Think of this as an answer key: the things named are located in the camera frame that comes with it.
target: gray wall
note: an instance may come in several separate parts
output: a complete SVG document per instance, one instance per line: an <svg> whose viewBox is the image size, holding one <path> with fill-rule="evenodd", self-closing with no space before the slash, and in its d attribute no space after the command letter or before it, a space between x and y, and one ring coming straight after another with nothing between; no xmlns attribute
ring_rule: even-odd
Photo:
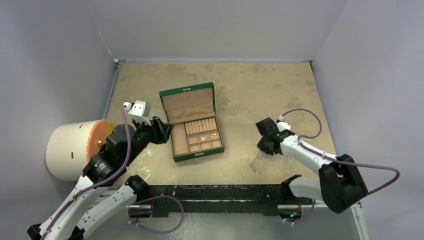
<svg viewBox="0 0 424 240"><path fill-rule="evenodd" d="M348 0L314 74L338 154L401 170L364 199L373 239L423 239L424 1ZM394 176L361 170L370 189Z"/></svg>
<svg viewBox="0 0 424 240"><path fill-rule="evenodd" d="M27 239L69 193L47 169L47 142L102 118L114 64L83 0L0 1L0 239Z"/></svg>
<svg viewBox="0 0 424 240"><path fill-rule="evenodd" d="M346 0L86 0L114 58L308 61Z"/></svg>

